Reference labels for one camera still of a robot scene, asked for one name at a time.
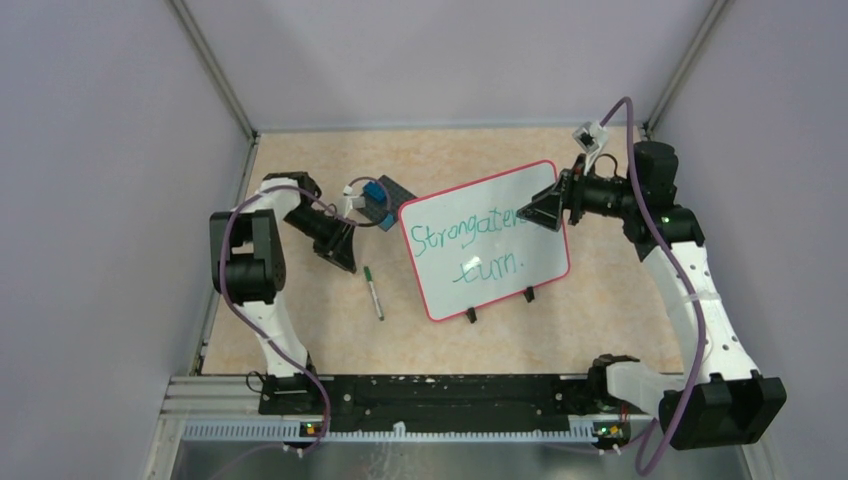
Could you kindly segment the green whiteboard marker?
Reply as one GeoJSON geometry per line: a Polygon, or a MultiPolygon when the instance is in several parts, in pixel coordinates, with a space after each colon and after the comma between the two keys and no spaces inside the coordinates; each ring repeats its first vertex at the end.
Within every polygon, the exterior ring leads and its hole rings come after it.
{"type": "Polygon", "coordinates": [[[379,298],[377,290],[376,290],[376,285],[375,285],[375,282],[374,282],[374,279],[373,279],[372,272],[371,272],[371,270],[368,266],[364,266],[363,271],[364,271],[366,283],[367,283],[368,288],[369,288],[370,296],[371,296],[373,304],[374,304],[374,308],[375,308],[377,318],[380,321],[384,321],[385,320],[385,313],[384,313],[380,298],[379,298]]]}

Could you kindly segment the pink framed whiteboard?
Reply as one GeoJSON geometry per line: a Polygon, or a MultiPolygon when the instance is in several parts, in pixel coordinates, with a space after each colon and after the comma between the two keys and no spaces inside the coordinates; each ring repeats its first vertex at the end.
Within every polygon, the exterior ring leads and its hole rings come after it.
{"type": "Polygon", "coordinates": [[[399,224],[427,317],[477,310],[567,276],[567,235],[518,216],[558,178],[540,160],[422,196],[399,209],[399,224]]]}

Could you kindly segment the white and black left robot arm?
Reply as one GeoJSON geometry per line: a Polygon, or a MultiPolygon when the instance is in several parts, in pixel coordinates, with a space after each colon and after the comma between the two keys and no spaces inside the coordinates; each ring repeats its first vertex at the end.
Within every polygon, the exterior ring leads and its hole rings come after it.
{"type": "Polygon", "coordinates": [[[272,173],[255,194],[209,220],[214,288],[251,329],[266,361],[263,394],[282,396],[297,413],[319,404],[321,388],[307,348],[287,309],[287,266],[279,224],[285,222],[313,242],[321,259],[343,271],[357,270],[352,221],[327,212],[321,189],[304,171],[272,173]]]}

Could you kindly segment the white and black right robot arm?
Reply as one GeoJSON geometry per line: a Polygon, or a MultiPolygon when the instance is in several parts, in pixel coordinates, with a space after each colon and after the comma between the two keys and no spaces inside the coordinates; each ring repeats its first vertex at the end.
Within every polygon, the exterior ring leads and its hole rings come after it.
{"type": "Polygon", "coordinates": [[[754,444],[785,405],[742,347],[710,274],[705,236],[693,211],[675,200],[675,149],[640,141],[626,176],[604,178],[579,155],[557,181],[534,194],[518,217],[548,230],[591,213],[622,220],[623,232],[654,280],[678,339],[685,380],[629,355],[604,354],[588,372],[586,397],[600,412],[628,403],[658,420],[676,450],[754,444]]]}

